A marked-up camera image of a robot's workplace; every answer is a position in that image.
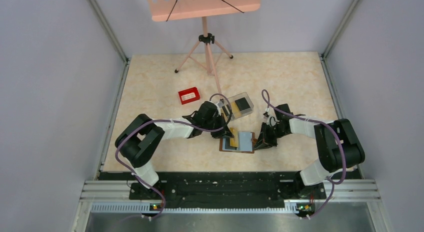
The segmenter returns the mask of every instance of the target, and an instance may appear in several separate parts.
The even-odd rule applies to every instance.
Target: gray floor
[[[166,214],[117,225],[126,216],[92,213],[86,232],[374,232],[365,203],[329,204],[310,221],[290,214]]]

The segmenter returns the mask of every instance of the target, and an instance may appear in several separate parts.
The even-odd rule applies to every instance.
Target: tripod
[[[214,35],[212,35],[211,33],[208,33],[208,23],[207,23],[205,16],[201,17],[201,22],[202,22],[202,25],[203,25],[203,35],[199,36],[199,40],[196,42],[196,44],[190,50],[188,55],[184,58],[181,65],[177,69],[175,69],[175,73],[178,73],[180,71],[181,67],[187,61],[187,59],[191,58],[193,61],[195,61],[201,67],[203,67],[206,70],[207,73],[211,73],[211,72],[213,73],[213,75],[215,76],[216,87],[218,88],[218,92],[221,93],[220,81],[218,79],[217,70],[215,68],[216,64],[218,63],[218,61],[221,57],[221,55],[219,55],[218,60],[216,60],[216,62],[214,62],[214,57],[212,56],[212,51],[211,51],[211,43],[216,44],[219,48],[221,48],[221,50],[223,52],[225,52],[230,59],[233,59],[234,57],[218,41],[215,40]],[[204,43],[204,53],[205,53],[205,56],[206,56],[206,66],[204,66],[203,64],[198,62],[196,59],[192,58],[193,51],[197,48],[197,46],[201,42]]]

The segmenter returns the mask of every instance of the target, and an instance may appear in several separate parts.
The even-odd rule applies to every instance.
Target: red box
[[[196,87],[179,91],[178,96],[180,96],[179,100],[181,101],[181,105],[184,105],[193,101],[197,101],[200,99],[199,91]]]

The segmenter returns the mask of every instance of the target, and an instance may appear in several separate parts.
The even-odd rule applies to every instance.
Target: metal frame
[[[335,31],[334,35],[332,36],[330,42],[328,43],[328,46],[326,47],[324,53],[320,56],[321,65],[325,74],[325,78],[328,83],[328,88],[330,90],[332,100],[334,103],[334,107],[336,109],[337,116],[339,118],[343,117],[345,115],[342,104],[339,100],[337,88],[333,84],[333,76],[329,71],[328,65],[327,65],[327,57],[330,55],[335,43],[339,39],[340,35],[344,31],[345,27],[349,23],[350,18],[352,17],[352,14],[356,10],[358,4],[362,0],[353,0],[350,7],[348,8],[346,14],[344,15],[342,21],[340,22],[340,25],[338,26],[337,30]],[[125,63],[125,69],[122,74],[121,82],[119,85],[117,97],[115,99],[114,108],[110,117],[109,122],[109,128],[108,132],[105,136],[103,148],[102,148],[102,156],[100,160],[100,166],[99,169],[102,169],[102,165],[105,161],[106,154],[108,151],[110,139],[111,139],[111,128],[113,128],[119,103],[121,100],[122,91],[124,88],[125,80],[127,77],[128,69],[129,69],[129,59],[125,56],[125,53],[119,44],[117,38],[115,37],[111,27],[109,26],[109,23],[107,22],[105,16],[103,15],[100,7],[98,6],[96,0],[88,0],[90,3],[90,6],[94,10],[99,23],[102,25],[105,33],[107,34],[108,38],[110,39],[111,44],[114,46],[115,50],[121,57],[121,59]],[[113,211],[114,213],[117,212],[118,208],[115,207],[114,210],[108,209],[108,207],[105,207],[106,203],[109,203],[108,205],[121,205],[123,207],[121,209],[121,212],[128,212],[128,207],[125,207],[125,205],[138,205],[139,207],[136,207],[136,209],[139,209],[137,212],[144,212],[147,208],[147,205],[150,205],[150,203],[160,203],[160,201],[130,201],[129,200],[129,194],[130,194],[130,187],[128,186],[128,183],[133,183],[135,181],[86,181],[80,201],[77,208],[77,213],[74,219],[72,231],[73,232],[84,232],[86,230],[87,223],[89,221],[89,215],[92,211],[92,208],[95,208],[93,212],[107,212]],[[329,194],[331,190],[331,184],[329,182],[324,182],[324,189],[327,194]],[[190,210],[176,210],[176,209],[165,209],[165,213],[292,213],[293,211],[290,210],[291,206],[294,206],[296,203],[307,203],[308,200],[285,200],[285,203],[287,203],[288,208],[280,208],[280,209],[259,209],[259,210],[247,210],[247,211],[225,211],[225,210],[197,210],[197,209],[190,209]],[[343,184],[336,185],[335,191],[333,194],[332,199],[329,201],[330,203],[355,203],[355,202],[366,202],[368,205],[370,217],[372,219],[372,222],[374,224],[374,228],[376,232],[392,232],[391,224],[388,220],[386,211],[384,210],[380,193],[378,191],[377,185],[374,180],[345,180]]]

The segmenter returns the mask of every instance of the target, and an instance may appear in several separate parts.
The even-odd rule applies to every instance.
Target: wooden table surface
[[[239,131],[259,135],[266,104],[262,89],[270,93],[275,106],[288,103],[294,114],[321,119],[337,119],[336,111],[316,52],[234,53],[224,54],[217,64],[222,92],[227,97],[247,92],[254,104],[253,113],[231,121]],[[204,54],[193,54],[200,62]],[[126,171],[115,160],[115,140],[139,114],[155,119],[178,118],[198,110],[203,101],[217,92],[215,79],[192,60],[178,74],[175,68],[183,54],[135,55],[119,104],[103,171]],[[199,101],[181,105],[178,91],[197,87]],[[278,139],[275,148],[242,154],[219,151],[219,140],[210,133],[192,139],[161,141],[152,163],[156,171],[297,171],[318,158],[314,139],[288,135]]]

